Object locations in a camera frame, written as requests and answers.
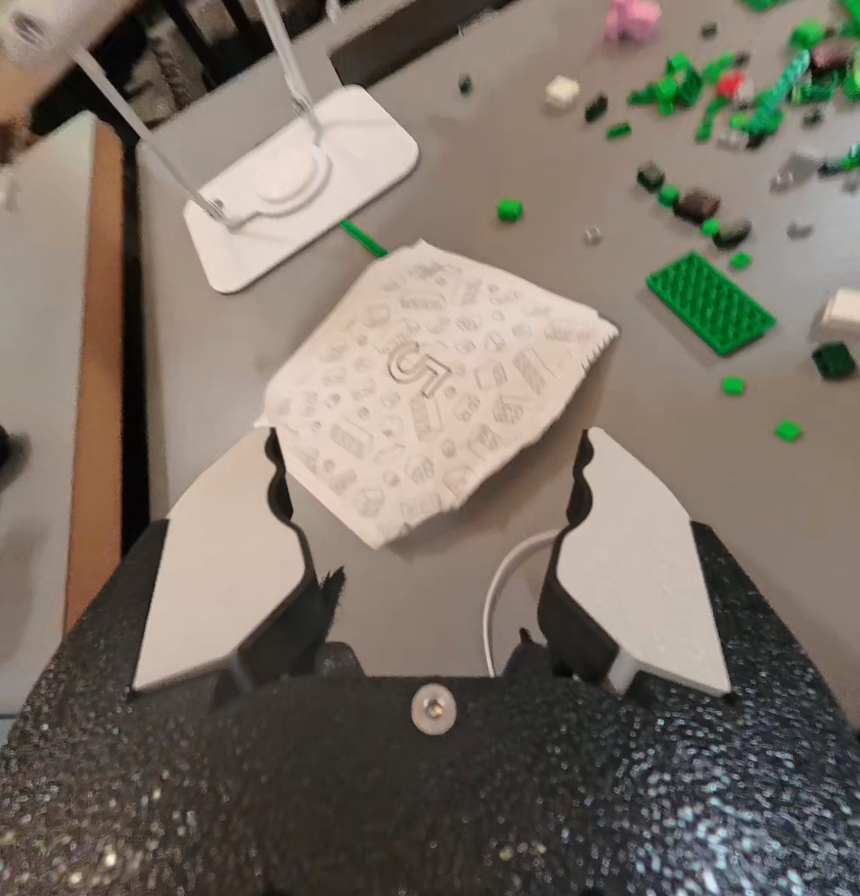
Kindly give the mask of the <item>large white toy brick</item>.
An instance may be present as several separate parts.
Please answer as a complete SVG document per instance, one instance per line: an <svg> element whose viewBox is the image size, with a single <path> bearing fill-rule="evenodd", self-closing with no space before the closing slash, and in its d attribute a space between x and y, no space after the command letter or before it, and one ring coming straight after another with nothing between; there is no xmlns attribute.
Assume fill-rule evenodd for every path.
<svg viewBox="0 0 860 896"><path fill-rule="evenodd" d="M860 290L837 290L819 311L816 324L825 330L860 332Z"/></svg>

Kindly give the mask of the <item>grey desk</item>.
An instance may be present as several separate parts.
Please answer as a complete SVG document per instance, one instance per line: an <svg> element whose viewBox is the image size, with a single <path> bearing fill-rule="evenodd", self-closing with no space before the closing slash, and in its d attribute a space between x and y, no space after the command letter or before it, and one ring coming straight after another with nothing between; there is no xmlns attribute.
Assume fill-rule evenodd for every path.
<svg viewBox="0 0 860 896"><path fill-rule="evenodd" d="M582 121L702 18L707 55L787 13L513 2L383 58L429 2L360 2L138 148L151 509L135 694L312 675L498 682L529 613L569 677L741 688L695 537L722 524L837 682L860 671L860 195L790 127Z"/></svg>

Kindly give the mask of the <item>dark green sloped toy brick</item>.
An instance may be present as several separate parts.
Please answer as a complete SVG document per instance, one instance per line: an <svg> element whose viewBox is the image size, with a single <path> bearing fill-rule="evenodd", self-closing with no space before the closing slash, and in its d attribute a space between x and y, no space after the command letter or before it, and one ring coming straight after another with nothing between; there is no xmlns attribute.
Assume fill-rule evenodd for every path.
<svg viewBox="0 0 860 896"><path fill-rule="evenodd" d="M811 353L811 359L820 378L827 382L850 379L859 370L858 364L845 342L823 343Z"/></svg>

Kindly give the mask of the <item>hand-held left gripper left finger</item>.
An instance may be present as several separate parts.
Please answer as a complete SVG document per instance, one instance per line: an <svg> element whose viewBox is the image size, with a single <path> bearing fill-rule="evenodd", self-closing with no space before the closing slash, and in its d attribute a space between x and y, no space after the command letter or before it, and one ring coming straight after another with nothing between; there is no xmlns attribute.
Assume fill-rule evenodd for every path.
<svg viewBox="0 0 860 896"><path fill-rule="evenodd" d="M237 442L166 523L135 693L215 673L242 693L320 674L346 573L316 572L274 429Z"/></svg>

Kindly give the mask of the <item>pile of green toy bricks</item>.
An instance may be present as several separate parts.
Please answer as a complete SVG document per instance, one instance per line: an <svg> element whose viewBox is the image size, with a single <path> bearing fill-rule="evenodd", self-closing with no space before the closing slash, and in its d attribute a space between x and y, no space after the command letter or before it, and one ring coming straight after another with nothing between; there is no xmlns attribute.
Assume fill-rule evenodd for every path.
<svg viewBox="0 0 860 896"><path fill-rule="evenodd" d="M663 73L655 80L627 95L629 106L652 106L660 118L669 118L680 111L691 110L708 89L712 96L704 107L694 141L703 144L713 137L715 125L723 114L727 130L720 144L727 149L743 148L755 151L770 140L780 129L786 113L794 108L812 106L802 118L802 127L814 128L824 121L825 112L836 97L855 106L860 103L860 2L830 2L842 11L842 21L827 21L818 16L800 20L787 41L790 57L781 73L765 89L757 91L749 76L750 54L746 51L727 51L704 65L696 65L686 53L668 56ZM810 50L820 41L831 38L850 38L856 51L849 66L827 76L813 78L810 70ZM715 94L715 83L721 73L742 69L746 80L737 95L726 101ZM814 176L846 175L851 187L860 180L860 137L843 153L822 158L809 151L794 151L770 183L774 192L782 192L803 185ZM661 206L672 207L682 191L667 183L664 170L657 164L643 165L637 172L637 184L657 196ZM697 226L715 248L735 250L752 231L746 219L729 222L715 218Z"/></svg>

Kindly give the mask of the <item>pink toy pig figure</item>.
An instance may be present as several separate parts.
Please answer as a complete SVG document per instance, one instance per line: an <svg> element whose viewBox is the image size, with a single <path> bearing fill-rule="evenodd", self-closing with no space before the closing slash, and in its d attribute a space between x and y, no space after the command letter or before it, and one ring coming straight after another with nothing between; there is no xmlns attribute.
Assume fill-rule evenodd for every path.
<svg viewBox="0 0 860 896"><path fill-rule="evenodd" d="M657 32L661 6L657 1L609 1L603 38L611 41L648 41Z"/></svg>

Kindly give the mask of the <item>wood-edged pale desk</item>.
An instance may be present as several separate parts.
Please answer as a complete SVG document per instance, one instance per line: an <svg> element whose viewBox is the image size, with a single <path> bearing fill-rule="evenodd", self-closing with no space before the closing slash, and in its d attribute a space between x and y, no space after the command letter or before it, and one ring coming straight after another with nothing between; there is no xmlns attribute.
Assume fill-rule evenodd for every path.
<svg viewBox="0 0 860 896"><path fill-rule="evenodd" d="M122 161L80 114L21 155L0 206L0 719L121 558Z"/></svg>

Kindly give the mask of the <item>white book stand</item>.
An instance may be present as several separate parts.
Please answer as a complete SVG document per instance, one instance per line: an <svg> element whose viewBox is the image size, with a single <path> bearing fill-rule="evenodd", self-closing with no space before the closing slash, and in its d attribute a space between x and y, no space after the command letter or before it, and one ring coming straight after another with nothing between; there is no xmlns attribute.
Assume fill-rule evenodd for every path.
<svg viewBox="0 0 860 896"><path fill-rule="evenodd" d="M104 70L87 49L77 47L71 52L72 59L133 129L140 142L149 149L188 199L226 230L239 229L259 216L277 217L294 213L311 202L320 192L322 178L329 173L329 157L321 146L324 129L295 58L292 41L282 15L275 2L257 1L256 5L266 27L267 36L282 65L294 110L311 130L311 142L307 143L305 148L295 147L281 151L278 156L280 168L274 173L268 172L266 162L257 163L253 176L256 204L245 209L240 215L232 214L225 203L204 196L189 183L184 173L155 145L150 130L140 120L132 106L110 84Z"/></svg>

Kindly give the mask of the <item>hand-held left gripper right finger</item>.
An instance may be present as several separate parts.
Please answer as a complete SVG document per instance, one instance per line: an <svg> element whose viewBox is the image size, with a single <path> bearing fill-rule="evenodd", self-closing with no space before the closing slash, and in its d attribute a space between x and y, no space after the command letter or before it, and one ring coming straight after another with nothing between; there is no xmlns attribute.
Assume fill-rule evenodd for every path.
<svg viewBox="0 0 860 896"><path fill-rule="evenodd" d="M731 690L692 518L672 490L602 428L585 430L567 525L557 533L537 621L556 675L638 673L722 697Z"/></svg>

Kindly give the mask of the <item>dark brown toy tile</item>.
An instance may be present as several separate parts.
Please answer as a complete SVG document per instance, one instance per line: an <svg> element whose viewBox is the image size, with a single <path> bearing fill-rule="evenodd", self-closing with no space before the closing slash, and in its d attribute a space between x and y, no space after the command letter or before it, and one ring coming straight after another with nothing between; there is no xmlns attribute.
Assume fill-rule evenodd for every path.
<svg viewBox="0 0 860 896"><path fill-rule="evenodd" d="M672 210L678 218L702 226L707 220L715 218L721 202L720 196L705 189L695 188L682 192Z"/></svg>

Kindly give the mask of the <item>white printed paper bag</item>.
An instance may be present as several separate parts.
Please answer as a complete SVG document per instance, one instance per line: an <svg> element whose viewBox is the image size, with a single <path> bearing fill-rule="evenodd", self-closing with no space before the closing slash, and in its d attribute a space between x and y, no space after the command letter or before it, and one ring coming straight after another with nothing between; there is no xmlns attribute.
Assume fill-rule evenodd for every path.
<svg viewBox="0 0 860 896"><path fill-rule="evenodd" d="M618 335L594 308L418 241L370 264L281 366L259 424L377 550L538 442Z"/></svg>

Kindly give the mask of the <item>long narrow green toy plate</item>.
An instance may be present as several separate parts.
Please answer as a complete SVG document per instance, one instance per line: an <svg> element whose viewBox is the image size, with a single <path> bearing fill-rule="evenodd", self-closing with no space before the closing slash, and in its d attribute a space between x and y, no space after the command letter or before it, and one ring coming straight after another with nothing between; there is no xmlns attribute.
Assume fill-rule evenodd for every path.
<svg viewBox="0 0 860 896"><path fill-rule="evenodd" d="M381 245L376 239L371 237L364 230L359 228L350 219L344 218L339 222L338 226L341 230L344 230L351 239L356 241L362 248L369 252L372 257L379 259L388 255L389 252L383 245Z"/></svg>

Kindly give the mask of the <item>large green toy plate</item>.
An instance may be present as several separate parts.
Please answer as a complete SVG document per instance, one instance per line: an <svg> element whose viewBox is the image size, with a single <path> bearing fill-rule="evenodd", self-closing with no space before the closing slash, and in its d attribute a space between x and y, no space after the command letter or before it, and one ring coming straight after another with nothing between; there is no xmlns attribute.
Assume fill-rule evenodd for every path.
<svg viewBox="0 0 860 896"><path fill-rule="evenodd" d="M645 283L720 357L757 342L776 325L771 312L695 251L648 274Z"/></svg>

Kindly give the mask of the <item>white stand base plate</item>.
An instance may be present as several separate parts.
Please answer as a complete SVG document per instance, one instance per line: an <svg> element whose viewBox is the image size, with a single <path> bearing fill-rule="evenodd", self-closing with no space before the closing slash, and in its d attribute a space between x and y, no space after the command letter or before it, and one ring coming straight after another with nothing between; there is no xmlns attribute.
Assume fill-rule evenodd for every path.
<svg viewBox="0 0 860 896"><path fill-rule="evenodd" d="M341 87L315 107L324 133L329 173L311 202L286 216L259 216L226 230L188 201L182 217L210 287L234 295L286 262L408 177L420 156L417 142L358 86ZM200 189L234 215L256 204L257 163L280 168L281 151L305 148L311 130L299 118L262 141Z"/></svg>

